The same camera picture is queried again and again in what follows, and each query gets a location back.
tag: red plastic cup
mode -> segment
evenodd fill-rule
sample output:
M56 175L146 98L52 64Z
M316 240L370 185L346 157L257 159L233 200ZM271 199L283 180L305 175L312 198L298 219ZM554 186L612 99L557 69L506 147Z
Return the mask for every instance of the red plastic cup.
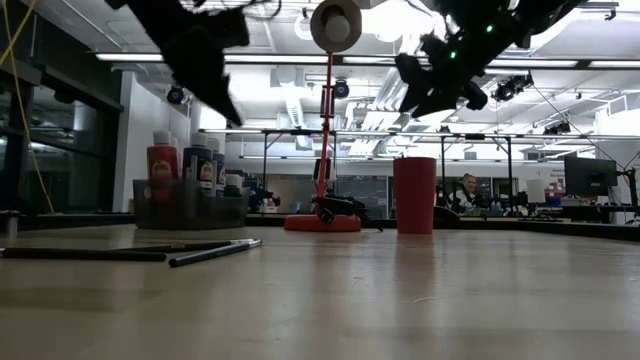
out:
M396 218L400 234L433 234L436 159L402 158L393 161Z

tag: wooden tabletop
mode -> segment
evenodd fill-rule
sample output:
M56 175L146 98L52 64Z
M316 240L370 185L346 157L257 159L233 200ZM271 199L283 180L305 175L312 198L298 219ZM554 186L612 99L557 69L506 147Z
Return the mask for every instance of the wooden tabletop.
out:
M178 269L0 259L2 358L640 358L633 244L523 232L134 226L25 232L12 244L254 237L261 248Z

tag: red base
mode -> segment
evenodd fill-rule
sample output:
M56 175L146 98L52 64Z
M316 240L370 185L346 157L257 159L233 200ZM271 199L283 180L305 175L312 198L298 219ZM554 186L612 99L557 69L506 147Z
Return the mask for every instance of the red base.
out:
M336 215L331 224L326 224L316 215L289 215L284 220L284 229L312 232L355 232L362 230L356 216Z

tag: person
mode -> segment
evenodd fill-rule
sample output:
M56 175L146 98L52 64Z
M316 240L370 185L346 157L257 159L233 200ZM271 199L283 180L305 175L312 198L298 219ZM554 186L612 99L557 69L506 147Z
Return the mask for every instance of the person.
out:
M456 198L460 201L460 208L464 211L472 210L473 200L476 197L476 178L471 174L464 174L459 183L461 189L456 191ZM449 195L449 198L453 201L453 194Z

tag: yellow cable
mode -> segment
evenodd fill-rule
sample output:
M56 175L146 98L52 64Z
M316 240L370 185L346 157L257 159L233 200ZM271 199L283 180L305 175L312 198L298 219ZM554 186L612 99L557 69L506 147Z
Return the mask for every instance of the yellow cable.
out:
M15 35L13 35L13 37L11 37L11 31L9 31L9 23L7 23L7 40L9 40L9 46L7 46L7 50L5 50L4 54L2 54L2 57L0 57L0 66L4 64L4 61L7 59L7 56L9 55L9 53L13 52L13 46L16 44L16 41L18 40L20 33L22 33L24 26L27 24L27 20L29 20L29 16L31 15L31 12L33 11L33 9L36 7L37 2L38 0L31 0L31 4L29 4L29 9L27 10L27 13L24 16L24 19L22 19L22 22L20 23L20 26L18 26L18 29L16 30L16 33ZM4 3L4 11L6 13L7 1L4 0L3 3Z
M35 4L37 0L33 0L31 2L31 8L32 9L33 5ZM24 134L25 137L27 138L27 144L29 145L29 148L31 148L31 156L33 157L33 165L36 168L36 173L38 174L38 179L40 180L40 187L42 187L42 192L44 193L44 196L47 198L47 203L49 204L49 210L51 211L52 214L55 213L55 210L53 209L53 204L51 203L51 198L49 197L49 193L47 192L47 187L44 185L44 180L42 180L42 174L40 173L40 167L38 166L38 160L36 158L36 152L33 150L33 148L31 147L31 133L29 132L29 124L27 123L27 115L25 114L24 111L24 103L22 102L22 94L20 92L20 81L18 79L18 71L16 69L16 59L15 56L13 55L13 43L15 42L15 39L17 39L18 35L19 35L19 31L21 29L18 29L18 31L16 32L16 35L14 37L14 39L11 39L11 29L9 27L9 11L7 10L7 1L3 0L4 2L4 23L5 23L5 27L7 29L7 39L10 41L9 42L9 47L7 48L7 50L5 51L5 54L10 54L10 58L11 58L11 67L13 69L13 79L15 81L16 84L16 95L18 96L18 104L20 105L20 115L22 117L22 124L24 125Z

